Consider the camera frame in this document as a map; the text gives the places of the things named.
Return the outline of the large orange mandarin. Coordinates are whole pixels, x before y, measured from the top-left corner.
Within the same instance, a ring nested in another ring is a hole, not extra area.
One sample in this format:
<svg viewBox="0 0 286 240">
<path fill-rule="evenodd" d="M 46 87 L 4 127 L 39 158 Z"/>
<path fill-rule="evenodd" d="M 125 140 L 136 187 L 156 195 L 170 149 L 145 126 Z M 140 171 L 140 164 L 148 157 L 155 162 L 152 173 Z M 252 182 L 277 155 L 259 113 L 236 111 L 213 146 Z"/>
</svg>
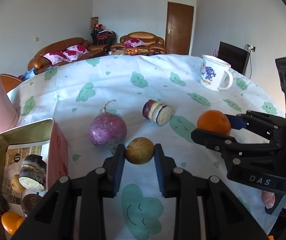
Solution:
<svg viewBox="0 0 286 240">
<path fill-rule="evenodd" d="M 227 116 L 217 110 L 209 110 L 202 113 L 196 122 L 196 127 L 227 136 L 230 136 L 232 130 L 231 123 Z"/>
</svg>

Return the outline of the dark brown mangosteen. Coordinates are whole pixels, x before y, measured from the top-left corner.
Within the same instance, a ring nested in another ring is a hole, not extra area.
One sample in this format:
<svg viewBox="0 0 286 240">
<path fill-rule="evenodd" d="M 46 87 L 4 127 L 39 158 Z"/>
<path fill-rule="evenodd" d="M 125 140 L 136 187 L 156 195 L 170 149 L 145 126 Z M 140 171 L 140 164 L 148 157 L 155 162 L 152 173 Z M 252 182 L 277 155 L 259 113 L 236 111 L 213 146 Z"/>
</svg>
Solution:
<svg viewBox="0 0 286 240">
<path fill-rule="evenodd" d="M 21 201 L 21 209 L 25 216 L 28 216 L 32 210 L 38 205 L 38 203 L 42 200 L 42 196 L 31 193 L 27 194 L 23 197 Z"/>
</svg>

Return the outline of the small orange mandarin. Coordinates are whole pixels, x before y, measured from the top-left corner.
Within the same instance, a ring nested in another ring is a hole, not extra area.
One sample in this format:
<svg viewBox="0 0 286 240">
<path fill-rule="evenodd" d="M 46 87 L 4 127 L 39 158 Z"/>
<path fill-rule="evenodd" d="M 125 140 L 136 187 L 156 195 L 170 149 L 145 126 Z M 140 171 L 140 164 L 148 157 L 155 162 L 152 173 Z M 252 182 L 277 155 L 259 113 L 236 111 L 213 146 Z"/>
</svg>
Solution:
<svg viewBox="0 0 286 240">
<path fill-rule="evenodd" d="M 16 223 L 16 228 L 18 229 L 22 223 L 25 221 L 26 217 L 21 217 L 17 220 L 17 223 Z"/>
</svg>

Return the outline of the dark sugarcane piece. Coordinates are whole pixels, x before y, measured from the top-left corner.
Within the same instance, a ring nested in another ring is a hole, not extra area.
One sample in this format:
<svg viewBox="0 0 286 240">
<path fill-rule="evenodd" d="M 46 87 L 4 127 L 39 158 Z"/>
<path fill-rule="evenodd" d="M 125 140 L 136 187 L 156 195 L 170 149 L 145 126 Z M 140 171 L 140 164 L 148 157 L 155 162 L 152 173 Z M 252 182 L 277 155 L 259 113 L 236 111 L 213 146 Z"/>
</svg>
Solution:
<svg viewBox="0 0 286 240">
<path fill-rule="evenodd" d="M 30 154 L 23 161 L 19 172 L 19 182 L 27 190 L 46 190 L 47 164 L 41 155 Z"/>
</svg>

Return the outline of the yellow-green small fruit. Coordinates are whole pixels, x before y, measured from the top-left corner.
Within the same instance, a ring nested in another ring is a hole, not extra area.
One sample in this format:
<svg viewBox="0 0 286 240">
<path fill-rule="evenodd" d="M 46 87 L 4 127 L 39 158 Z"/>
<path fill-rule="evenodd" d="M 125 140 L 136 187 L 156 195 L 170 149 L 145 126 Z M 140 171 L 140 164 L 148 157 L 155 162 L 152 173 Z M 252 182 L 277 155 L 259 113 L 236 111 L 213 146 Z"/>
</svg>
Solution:
<svg viewBox="0 0 286 240">
<path fill-rule="evenodd" d="M 14 175 L 12 177 L 10 184 L 11 184 L 12 189 L 15 192 L 17 192 L 17 193 L 24 193 L 25 192 L 25 188 L 19 182 L 19 175 L 18 174 Z"/>
</svg>

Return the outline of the purple sugarcane piece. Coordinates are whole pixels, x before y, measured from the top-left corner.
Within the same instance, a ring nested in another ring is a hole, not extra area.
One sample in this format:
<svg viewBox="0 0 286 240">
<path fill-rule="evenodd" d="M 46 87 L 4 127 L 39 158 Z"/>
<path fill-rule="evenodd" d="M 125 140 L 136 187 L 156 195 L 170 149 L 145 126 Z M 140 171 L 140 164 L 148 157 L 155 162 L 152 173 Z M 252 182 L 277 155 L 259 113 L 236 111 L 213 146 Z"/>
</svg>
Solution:
<svg viewBox="0 0 286 240">
<path fill-rule="evenodd" d="M 167 124 L 172 116 L 172 108 L 162 102 L 148 100 L 142 109 L 144 118 L 158 126 Z"/>
</svg>

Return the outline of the small brown longan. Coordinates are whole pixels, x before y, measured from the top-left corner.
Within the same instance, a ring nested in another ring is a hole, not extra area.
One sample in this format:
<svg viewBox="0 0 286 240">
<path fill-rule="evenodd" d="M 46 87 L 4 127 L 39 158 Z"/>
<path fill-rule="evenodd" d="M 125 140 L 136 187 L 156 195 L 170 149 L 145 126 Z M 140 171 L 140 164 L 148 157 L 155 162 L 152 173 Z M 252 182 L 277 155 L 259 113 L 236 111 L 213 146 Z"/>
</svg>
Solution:
<svg viewBox="0 0 286 240">
<path fill-rule="evenodd" d="M 126 159 L 135 165 L 149 162 L 154 155 L 154 144 L 150 139 L 138 137 L 133 139 L 125 150 Z"/>
</svg>

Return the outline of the purple round turnip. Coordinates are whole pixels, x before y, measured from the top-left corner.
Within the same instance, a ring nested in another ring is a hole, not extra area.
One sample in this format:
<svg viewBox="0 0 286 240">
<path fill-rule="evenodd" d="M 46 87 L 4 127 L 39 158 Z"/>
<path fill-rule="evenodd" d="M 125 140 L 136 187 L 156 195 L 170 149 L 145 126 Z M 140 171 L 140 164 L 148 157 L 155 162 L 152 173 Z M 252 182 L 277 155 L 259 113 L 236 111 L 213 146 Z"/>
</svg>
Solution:
<svg viewBox="0 0 286 240">
<path fill-rule="evenodd" d="M 109 150 L 113 155 L 119 144 L 123 144 L 127 137 L 127 126 L 123 118 L 107 111 L 108 101 L 102 112 L 95 117 L 89 126 L 89 139 L 98 148 Z"/>
</svg>

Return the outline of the pink tin box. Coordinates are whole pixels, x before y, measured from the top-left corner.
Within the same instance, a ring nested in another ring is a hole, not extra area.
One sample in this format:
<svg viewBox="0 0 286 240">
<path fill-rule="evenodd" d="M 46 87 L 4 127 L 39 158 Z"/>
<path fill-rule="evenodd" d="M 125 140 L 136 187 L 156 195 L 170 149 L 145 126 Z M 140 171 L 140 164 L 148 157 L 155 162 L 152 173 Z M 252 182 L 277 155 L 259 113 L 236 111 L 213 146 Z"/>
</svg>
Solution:
<svg viewBox="0 0 286 240">
<path fill-rule="evenodd" d="M 53 118 L 9 129 L 0 134 L 0 201 L 21 216 L 28 194 L 44 196 L 68 175 L 68 142 Z"/>
</svg>

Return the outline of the brown wooden door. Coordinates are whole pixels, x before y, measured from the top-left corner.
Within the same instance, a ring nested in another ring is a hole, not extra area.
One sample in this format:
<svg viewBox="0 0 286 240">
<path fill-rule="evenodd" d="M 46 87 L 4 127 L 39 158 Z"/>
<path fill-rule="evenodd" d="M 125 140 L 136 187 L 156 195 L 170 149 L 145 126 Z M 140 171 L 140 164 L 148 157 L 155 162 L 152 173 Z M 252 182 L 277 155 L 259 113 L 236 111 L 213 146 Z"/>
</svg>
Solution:
<svg viewBox="0 0 286 240">
<path fill-rule="evenodd" d="M 188 55 L 190 50 L 194 7 L 168 2 L 165 45 L 168 54 Z"/>
</svg>

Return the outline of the brown leather chair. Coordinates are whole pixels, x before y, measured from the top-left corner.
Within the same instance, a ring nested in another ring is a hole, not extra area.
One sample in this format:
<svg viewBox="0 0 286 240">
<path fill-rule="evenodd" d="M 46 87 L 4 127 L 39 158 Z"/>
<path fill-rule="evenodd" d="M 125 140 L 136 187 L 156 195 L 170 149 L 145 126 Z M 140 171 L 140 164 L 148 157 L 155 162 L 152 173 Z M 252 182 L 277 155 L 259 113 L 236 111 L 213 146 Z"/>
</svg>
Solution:
<svg viewBox="0 0 286 240">
<path fill-rule="evenodd" d="M 18 77 L 9 74 L 0 74 L 0 80 L 6 93 L 10 92 L 22 83 Z"/>
</svg>

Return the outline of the blue clothing on sofa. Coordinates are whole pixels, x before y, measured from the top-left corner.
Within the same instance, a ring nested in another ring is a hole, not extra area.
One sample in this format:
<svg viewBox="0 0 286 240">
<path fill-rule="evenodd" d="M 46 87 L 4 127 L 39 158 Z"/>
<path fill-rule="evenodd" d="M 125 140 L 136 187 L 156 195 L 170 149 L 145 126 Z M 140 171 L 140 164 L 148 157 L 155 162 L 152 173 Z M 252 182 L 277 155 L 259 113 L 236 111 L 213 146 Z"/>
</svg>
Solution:
<svg viewBox="0 0 286 240">
<path fill-rule="evenodd" d="M 27 72 L 23 73 L 22 75 L 18 76 L 18 79 L 22 82 L 28 80 L 28 79 L 31 79 L 41 73 L 45 73 L 49 70 L 53 70 L 57 67 L 54 67 L 54 66 L 49 66 L 45 69 L 36 69 L 36 68 L 32 68 L 31 70 L 28 70 Z"/>
</svg>

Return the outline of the wooden coffee table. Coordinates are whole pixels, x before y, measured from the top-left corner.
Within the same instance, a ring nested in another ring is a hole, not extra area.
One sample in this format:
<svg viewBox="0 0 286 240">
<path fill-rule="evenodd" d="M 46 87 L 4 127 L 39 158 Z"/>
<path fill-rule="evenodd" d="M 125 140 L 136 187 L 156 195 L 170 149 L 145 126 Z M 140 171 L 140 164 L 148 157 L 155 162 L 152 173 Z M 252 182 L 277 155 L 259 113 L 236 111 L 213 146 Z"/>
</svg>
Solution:
<svg viewBox="0 0 286 240">
<path fill-rule="evenodd" d="M 148 50 L 145 49 L 125 49 L 125 50 L 114 50 L 109 51 L 109 55 L 129 55 L 129 56 L 135 56 L 135 55 L 148 55 Z"/>
</svg>

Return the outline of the brown leather long sofa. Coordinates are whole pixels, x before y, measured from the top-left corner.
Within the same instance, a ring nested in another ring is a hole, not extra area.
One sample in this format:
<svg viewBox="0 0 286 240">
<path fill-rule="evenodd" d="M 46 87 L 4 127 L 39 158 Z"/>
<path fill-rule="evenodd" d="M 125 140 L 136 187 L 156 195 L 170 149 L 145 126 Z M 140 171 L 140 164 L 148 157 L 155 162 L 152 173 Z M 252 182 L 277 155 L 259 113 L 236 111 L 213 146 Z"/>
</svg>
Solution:
<svg viewBox="0 0 286 240">
<path fill-rule="evenodd" d="M 28 64 L 28 70 L 44 72 L 48 67 L 58 67 L 74 61 L 93 59 L 106 55 L 109 46 L 106 44 L 91 45 L 81 37 L 69 38 L 50 44 L 36 53 Z"/>
</svg>

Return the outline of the pink floral sofa cushion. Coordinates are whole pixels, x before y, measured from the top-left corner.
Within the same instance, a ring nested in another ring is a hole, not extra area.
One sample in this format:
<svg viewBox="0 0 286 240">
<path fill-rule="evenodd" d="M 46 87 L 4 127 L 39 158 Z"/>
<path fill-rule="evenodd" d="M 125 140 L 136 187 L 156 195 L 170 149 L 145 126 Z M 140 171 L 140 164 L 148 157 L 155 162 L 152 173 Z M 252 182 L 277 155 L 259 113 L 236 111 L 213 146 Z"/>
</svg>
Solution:
<svg viewBox="0 0 286 240">
<path fill-rule="evenodd" d="M 44 55 L 44 58 L 48 59 L 52 64 L 58 64 L 61 62 L 73 62 L 78 60 L 83 55 L 88 54 L 89 51 L 82 45 L 76 44 L 68 47 L 64 51 L 49 52 Z"/>
</svg>

